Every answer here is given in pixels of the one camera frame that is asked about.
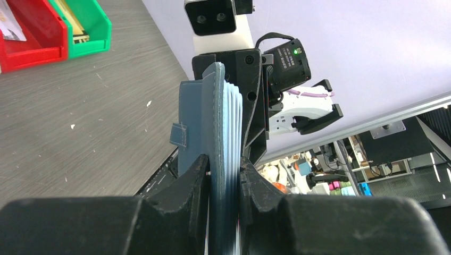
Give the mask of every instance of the gray table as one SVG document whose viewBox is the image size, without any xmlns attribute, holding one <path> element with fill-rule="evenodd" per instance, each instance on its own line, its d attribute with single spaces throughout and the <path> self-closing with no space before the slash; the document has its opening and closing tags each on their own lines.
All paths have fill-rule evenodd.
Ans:
<svg viewBox="0 0 451 255">
<path fill-rule="evenodd" d="M 98 2 L 109 52 L 0 75 L 0 207 L 132 195 L 174 150 L 185 74 L 140 0 Z"/>
</svg>

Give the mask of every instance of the black bracket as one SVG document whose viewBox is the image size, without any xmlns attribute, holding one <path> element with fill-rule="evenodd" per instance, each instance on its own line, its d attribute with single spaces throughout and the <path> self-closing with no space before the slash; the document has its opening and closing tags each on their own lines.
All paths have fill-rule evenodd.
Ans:
<svg viewBox="0 0 451 255">
<path fill-rule="evenodd" d="M 303 116 L 295 116 L 295 123 L 292 123 L 291 126 L 296 128 L 300 134 L 311 134 L 324 129 L 326 126 L 341 118 L 343 118 L 343 112 L 338 104 L 334 104 L 332 105 L 331 113 L 316 120 Z"/>
</svg>

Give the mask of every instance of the white wall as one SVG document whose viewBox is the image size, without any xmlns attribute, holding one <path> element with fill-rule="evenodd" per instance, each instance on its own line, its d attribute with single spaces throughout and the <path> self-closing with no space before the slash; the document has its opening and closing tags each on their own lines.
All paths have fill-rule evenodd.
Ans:
<svg viewBox="0 0 451 255">
<path fill-rule="evenodd" d="M 143 2 L 193 78 L 193 33 L 183 0 Z M 254 41 L 273 31 L 299 38 L 312 69 L 306 86 L 329 79 L 345 115 L 317 133 L 271 138 L 267 160 L 365 131 L 365 124 L 379 125 L 380 117 L 433 97 L 451 101 L 449 0 L 254 0 L 254 5 L 256 12 L 248 16 Z M 270 40 L 261 47 L 280 43 Z"/>
</svg>

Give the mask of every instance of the purple cable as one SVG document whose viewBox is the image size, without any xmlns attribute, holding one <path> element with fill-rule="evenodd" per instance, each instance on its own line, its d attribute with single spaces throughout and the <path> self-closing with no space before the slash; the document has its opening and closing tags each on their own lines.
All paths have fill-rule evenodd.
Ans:
<svg viewBox="0 0 451 255">
<path fill-rule="evenodd" d="M 298 95 L 298 96 L 300 95 L 300 92 L 297 91 L 297 90 L 294 90 L 294 89 L 289 89 L 288 93 L 291 93 L 291 94 L 294 94 L 294 95 Z"/>
<path fill-rule="evenodd" d="M 298 96 L 301 95 L 301 96 L 305 96 L 305 97 L 328 97 L 329 96 L 328 94 L 315 94 L 315 93 L 308 93 L 308 92 L 300 93 L 299 91 L 294 90 L 294 89 L 290 89 L 290 90 L 288 90 L 288 92 L 291 94 L 294 94 L 294 95 L 298 95 Z M 331 92 L 330 96 L 331 97 L 335 96 L 335 93 Z"/>
</svg>

